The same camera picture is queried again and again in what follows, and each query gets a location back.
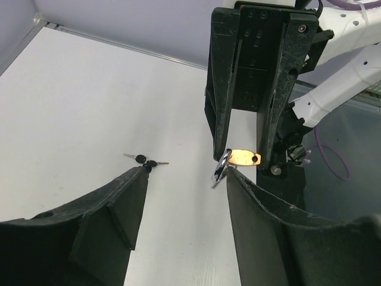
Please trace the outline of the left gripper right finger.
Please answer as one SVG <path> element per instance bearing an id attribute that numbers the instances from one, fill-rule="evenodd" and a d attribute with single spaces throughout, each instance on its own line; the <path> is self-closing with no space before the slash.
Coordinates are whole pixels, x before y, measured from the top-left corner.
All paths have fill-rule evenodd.
<path id="1" fill-rule="evenodd" d="M 242 285 L 379 285 L 380 215 L 315 216 L 227 171 Z"/>

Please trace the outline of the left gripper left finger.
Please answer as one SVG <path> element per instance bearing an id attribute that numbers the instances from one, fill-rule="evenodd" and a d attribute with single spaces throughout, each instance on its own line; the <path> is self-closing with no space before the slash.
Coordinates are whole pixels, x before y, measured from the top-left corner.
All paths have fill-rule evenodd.
<path id="1" fill-rule="evenodd" d="M 123 285 L 149 174 L 134 167 L 31 219 L 1 223 L 2 285 Z"/>

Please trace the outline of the black headed key bunch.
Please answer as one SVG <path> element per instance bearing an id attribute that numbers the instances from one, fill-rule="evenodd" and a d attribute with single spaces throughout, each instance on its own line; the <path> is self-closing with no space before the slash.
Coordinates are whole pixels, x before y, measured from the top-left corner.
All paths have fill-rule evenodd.
<path id="1" fill-rule="evenodd" d="M 147 171 L 147 173 L 151 173 L 153 168 L 156 168 L 157 166 L 169 164 L 169 162 L 160 162 L 160 161 L 150 160 L 147 156 L 143 154 L 133 155 L 133 154 L 124 153 L 123 155 L 125 157 L 134 159 L 135 162 L 137 162 L 138 164 L 141 164 L 142 167 Z"/>

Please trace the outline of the brass padlock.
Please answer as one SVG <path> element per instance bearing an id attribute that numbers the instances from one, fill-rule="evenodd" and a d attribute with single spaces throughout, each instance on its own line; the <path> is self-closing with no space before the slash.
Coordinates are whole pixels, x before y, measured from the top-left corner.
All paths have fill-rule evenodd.
<path id="1" fill-rule="evenodd" d="M 251 150 L 227 148 L 220 157 L 212 175 L 212 188 L 215 188 L 227 175 L 229 166 L 251 167 L 261 163 L 261 154 Z"/>

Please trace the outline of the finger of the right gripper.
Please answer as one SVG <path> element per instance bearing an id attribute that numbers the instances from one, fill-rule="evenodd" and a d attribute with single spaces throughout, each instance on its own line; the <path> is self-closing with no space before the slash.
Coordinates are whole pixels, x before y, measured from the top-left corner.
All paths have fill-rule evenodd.
<path id="1" fill-rule="evenodd" d="M 291 13 L 288 22 L 282 26 L 274 66 L 270 69 L 268 87 L 257 115 L 257 152 L 261 154 L 259 171 L 271 167 L 280 117 L 317 28 L 318 18 L 313 13 Z"/>
<path id="2" fill-rule="evenodd" d="M 207 68 L 207 122 L 213 137 L 213 159 L 226 149 L 236 82 L 237 58 L 241 49 L 241 12 L 217 7 L 211 15 Z"/>

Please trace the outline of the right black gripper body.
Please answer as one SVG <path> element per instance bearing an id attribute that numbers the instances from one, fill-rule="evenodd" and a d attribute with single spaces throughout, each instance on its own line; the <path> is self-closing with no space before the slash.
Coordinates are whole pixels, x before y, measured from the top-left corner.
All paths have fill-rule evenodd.
<path id="1" fill-rule="evenodd" d="M 333 38 L 333 32 L 323 30 L 319 26 L 323 6 L 309 9 L 307 1 L 296 1 L 292 5 L 237 1 L 231 8 L 241 12 L 239 23 L 241 49 L 237 58 L 232 110 L 258 114 L 268 87 L 270 69 L 274 66 L 281 29 L 288 22 L 289 15 L 313 13 L 318 18 L 318 28 L 299 75 L 314 70 L 328 41 Z M 204 111 L 207 117 L 207 84 Z M 300 165 L 301 157 L 295 156 L 294 151 L 301 146 L 304 135 L 309 131 L 310 128 L 304 125 L 304 120 L 297 118 L 293 112 L 293 104 L 288 100 L 277 128 L 271 167 L 260 172 L 267 176 L 285 176 L 290 167 Z"/>

